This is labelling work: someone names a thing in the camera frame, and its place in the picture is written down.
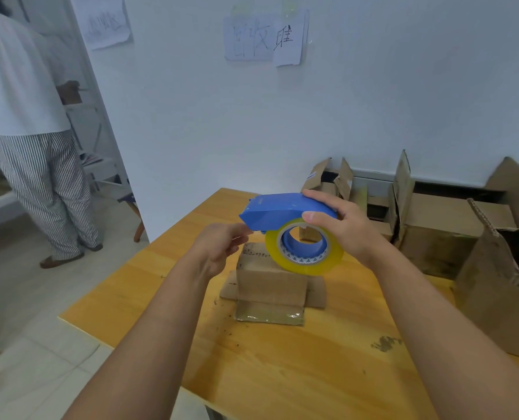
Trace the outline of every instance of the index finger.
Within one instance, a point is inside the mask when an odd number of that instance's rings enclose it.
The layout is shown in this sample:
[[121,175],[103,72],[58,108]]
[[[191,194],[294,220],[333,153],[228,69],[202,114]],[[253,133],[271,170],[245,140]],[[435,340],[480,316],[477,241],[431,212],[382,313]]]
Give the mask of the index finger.
[[318,200],[318,202],[322,202],[323,204],[328,205],[330,208],[338,211],[343,217],[345,217],[345,214],[347,213],[349,202],[340,199],[337,196],[332,196],[331,194],[317,190],[303,190],[302,194],[304,194],[306,197],[310,197],[311,199]]
[[228,233],[230,234],[231,239],[235,239],[240,236],[247,236],[249,234],[254,233],[249,227],[243,222],[237,222],[235,224],[228,224]]

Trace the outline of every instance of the black and white striped pants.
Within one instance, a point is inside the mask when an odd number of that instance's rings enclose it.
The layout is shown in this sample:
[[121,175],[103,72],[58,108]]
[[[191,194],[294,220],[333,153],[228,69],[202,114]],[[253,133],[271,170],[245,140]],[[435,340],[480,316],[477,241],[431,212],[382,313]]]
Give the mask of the black and white striped pants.
[[46,235],[55,260],[100,243],[90,187],[71,131],[0,135],[0,168],[18,201]]

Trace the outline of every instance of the person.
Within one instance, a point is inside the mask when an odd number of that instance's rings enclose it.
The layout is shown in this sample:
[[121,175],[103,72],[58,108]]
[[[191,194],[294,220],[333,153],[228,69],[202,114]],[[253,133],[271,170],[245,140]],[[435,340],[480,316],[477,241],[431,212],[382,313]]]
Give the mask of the person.
[[49,242],[52,254],[40,266],[54,268],[83,257],[81,246],[97,251],[102,243],[56,88],[65,68],[44,37],[9,15],[0,0],[0,168]]
[[[304,195],[342,219],[305,212],[370,268],[442,419],[519,419],[519,367],[456,310],[353,203]],[[63,420],[158,420],[172,413],[207,283],[248,241],[245,224],[207,226],[156,292],[137,323],[81,391]]]

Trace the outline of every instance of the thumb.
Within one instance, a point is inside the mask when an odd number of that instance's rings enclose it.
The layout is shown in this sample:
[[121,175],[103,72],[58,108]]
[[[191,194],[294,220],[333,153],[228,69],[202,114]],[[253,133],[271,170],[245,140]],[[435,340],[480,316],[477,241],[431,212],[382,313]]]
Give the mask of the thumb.
[[327,231],[332,234],[336,234],[339,232],[341,228],[341,221],[338,219],[330,217],[328,214],[324,212],[315,212],[315,211],[306,211],[302,212],[302,219],[305,222],[316,225],[318,227],[325,228]]

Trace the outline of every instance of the wooden table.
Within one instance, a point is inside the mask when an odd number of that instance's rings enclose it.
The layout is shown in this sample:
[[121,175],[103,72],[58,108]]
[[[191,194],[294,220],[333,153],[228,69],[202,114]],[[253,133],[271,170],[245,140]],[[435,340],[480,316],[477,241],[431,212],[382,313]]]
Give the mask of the wooden table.
[[[238,221],[253,196],[217,191],[60,317],[117,346],[200,230]],[[304,327],[241,323],[218,297],[237,258],[209,284],[184,388],[242,420],[436,417],[371,271],[345,255],[326,276],[327,308],[307,308]],[[429,279],[453,301],[451,281]]]

